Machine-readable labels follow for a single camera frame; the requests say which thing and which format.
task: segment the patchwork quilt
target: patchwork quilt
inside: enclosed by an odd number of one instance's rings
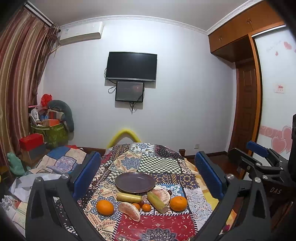
[[[26,174],[36,173],[71,173],[75,167],[82,164],[86,153],[76,146],[61,146],[47,153],[34,168]]]
[[[140,212],[140,222],[119,212],[118,189],[114,180],[121,173],[135,171],[153,176],[156,185],[172,191],[171,197],[185,197],[187,208],[182,212],[169,208],[167,213],[160,214],[152,206],[150,212]],[[149,203],[147,193],[141,195],[145,203]],[[114,205],[112,215],[103,216],[97,212],[96,203],[102,199]],[[108,149],[86,195],[78,200],[89,221],[108,241],[190,240],[207,221],[217,203],[194,165],[165,146],[149,143],[123,144]],[[77,235],[59,200],[56,211],[65,228]],[[233,212],[226,224],[231,225],[234,218]]]

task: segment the ceiling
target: ceiling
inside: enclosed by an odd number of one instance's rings
[[[64,25],[109,15],[166,18],[207,31],[247,0],[31,0],[51,21]]]

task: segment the striped curtain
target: striped curtain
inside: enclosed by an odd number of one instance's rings
[[[20,154],[18,140],[29,134],[28,105],[37,95],[58,27],[51,28],[22,8],[0,37],[0,165]]]

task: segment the curtain rod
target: curtain rod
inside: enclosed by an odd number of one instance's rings
[[[39,18],[42,22],[44,22],[47,26],[51,27],[54,24],[47,16],[45,16],[38,8],[36,8],[29,1],[25,3],[25,8],[32,14],[34,14],[37,18]]]

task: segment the purple plate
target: purple plate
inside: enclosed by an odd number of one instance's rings
[[[124,192],[142,193],[154,188],[155,180],[142,172],[125,172],[116,177],[115,184]]]

